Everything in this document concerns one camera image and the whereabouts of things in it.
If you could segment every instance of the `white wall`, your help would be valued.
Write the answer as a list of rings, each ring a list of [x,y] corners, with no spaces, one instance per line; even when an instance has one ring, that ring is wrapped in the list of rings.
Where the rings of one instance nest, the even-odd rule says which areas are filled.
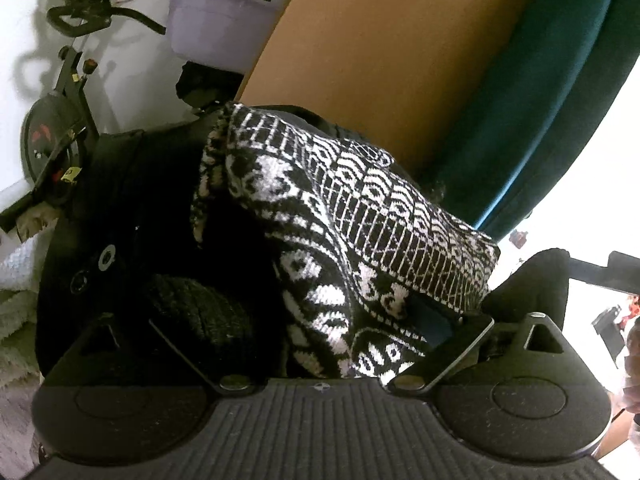
[[[24,177],[20,129],[31,105],[55,85],[57,54],[71,38],[46,22],[46,10],[62,0],[0,0],[0,192]],[[135,0],[131,7],[164,24],[168,0]],[[77,38],[75,48],[98,62],[86,95],[98,129],[107,133],[153,128],[192,120],[190,107],[175,95],[184,61],[164,36],[129,18]],[[0,209],[8,204],[2,203]]]

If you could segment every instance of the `white floor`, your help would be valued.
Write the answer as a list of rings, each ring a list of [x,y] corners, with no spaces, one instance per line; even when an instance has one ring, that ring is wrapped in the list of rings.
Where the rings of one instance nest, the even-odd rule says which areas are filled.
[[[640,61],[593,138],[567,174],[533,210],[518,231],[528,232],[518,250],[508,238],[490,280],[503,282],[538,251],[560,247],[571,256],[606,266],[611,251],[640,257]],[[570,281],[564,335],[609,390],[620,384],[615,367],[591,321],[605,308],[624,305],[626,295]],[[638,480],[640,455],[629,443],[603,464],[620,480]]]

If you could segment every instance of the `blue fabric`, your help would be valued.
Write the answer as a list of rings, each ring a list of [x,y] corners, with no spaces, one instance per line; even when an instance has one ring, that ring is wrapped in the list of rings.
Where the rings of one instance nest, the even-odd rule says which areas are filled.
[[[482,228],[552,126],[610,2],[530,1],[422,179],[444,183],[444,209]]]

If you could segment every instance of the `knitted blanket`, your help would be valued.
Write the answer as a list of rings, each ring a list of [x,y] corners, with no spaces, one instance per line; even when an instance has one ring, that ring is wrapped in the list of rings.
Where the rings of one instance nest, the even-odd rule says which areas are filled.
[[[227,104],[202,155],[194,236],[220,212],[216,199],[232,197],[267,240],[288,358],[318,378],[388,383],[430,350],[407,318],[409,294],[476,310],[499,252],[430,203],[390,153],[307,126]]]

